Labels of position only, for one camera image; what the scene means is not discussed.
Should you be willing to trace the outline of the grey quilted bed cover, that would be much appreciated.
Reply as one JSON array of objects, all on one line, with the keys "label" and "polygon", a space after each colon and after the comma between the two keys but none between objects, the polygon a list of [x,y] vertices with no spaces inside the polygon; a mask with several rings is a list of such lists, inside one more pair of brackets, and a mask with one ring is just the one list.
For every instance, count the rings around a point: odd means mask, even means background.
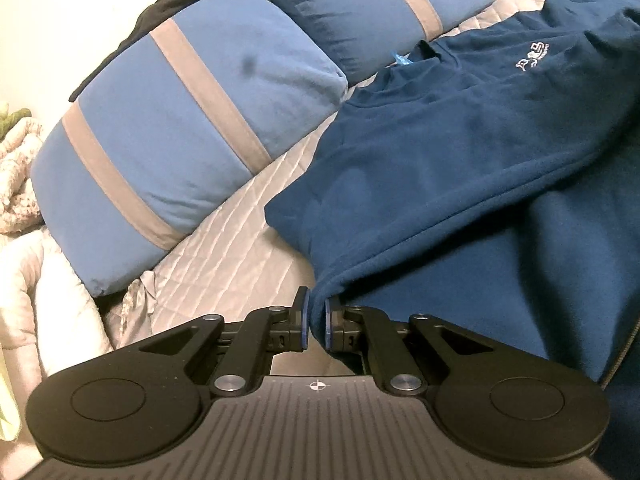
[{"label": "grey quilted bed cover", "polygon": [[122,344],[191,316],[232,320],[311,289],[324,303],[424,311],[550,356],[520,240],[529,202],[584,161],[577,89],[549,78],[604,0],[499,0],[338,112],[235,192],[108,319]]}]

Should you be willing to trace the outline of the beige rolled comforter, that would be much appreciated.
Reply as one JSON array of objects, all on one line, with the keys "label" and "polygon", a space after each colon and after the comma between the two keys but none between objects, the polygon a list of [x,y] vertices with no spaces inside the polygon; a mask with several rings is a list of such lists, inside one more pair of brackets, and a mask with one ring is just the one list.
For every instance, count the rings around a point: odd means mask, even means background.
[{"label": "beige rolled comforter", "polygon": [[30,170],[46,136],[23,117],[1,140],[1,439],[32,389],[113,350],[96,304],[41,221]]}]

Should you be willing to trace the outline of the dark blue fleece sweatshirt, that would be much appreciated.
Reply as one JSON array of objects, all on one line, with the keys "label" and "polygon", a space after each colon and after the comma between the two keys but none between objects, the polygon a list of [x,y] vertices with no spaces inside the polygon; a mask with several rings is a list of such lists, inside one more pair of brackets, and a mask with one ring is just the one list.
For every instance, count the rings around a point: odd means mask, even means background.
[{"label": "dark blue fleece sweatshirt", "polygon": [[326,300],[426,313],[581,370],[639,474],[639,0],[544,0],[419,44],[329,125],[268,224]]}]

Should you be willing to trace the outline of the light green cloth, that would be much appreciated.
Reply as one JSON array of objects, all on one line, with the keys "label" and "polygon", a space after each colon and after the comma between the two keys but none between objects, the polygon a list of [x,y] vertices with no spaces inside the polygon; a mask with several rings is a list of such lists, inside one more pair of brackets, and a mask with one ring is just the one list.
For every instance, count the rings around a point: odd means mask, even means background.
[{"label": "light green cloth", "polygon": [[30,116],[32,116],[32,112],[26,107],[15,112],[11,112],[7,106],[2,107],[0,110],[0,140],[3,140],[21,119]]}]

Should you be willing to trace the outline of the left blue striped pillow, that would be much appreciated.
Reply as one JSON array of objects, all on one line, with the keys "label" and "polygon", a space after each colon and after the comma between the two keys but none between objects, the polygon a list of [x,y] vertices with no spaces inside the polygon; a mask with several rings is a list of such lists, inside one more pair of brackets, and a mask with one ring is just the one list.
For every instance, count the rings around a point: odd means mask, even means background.
[{"label": "left blue striped pillow", "polygon": [[318,127],[344,73],[268,0],[200,0],[108,64],[32,164],[44,222],[92,296],[155,266]]}]

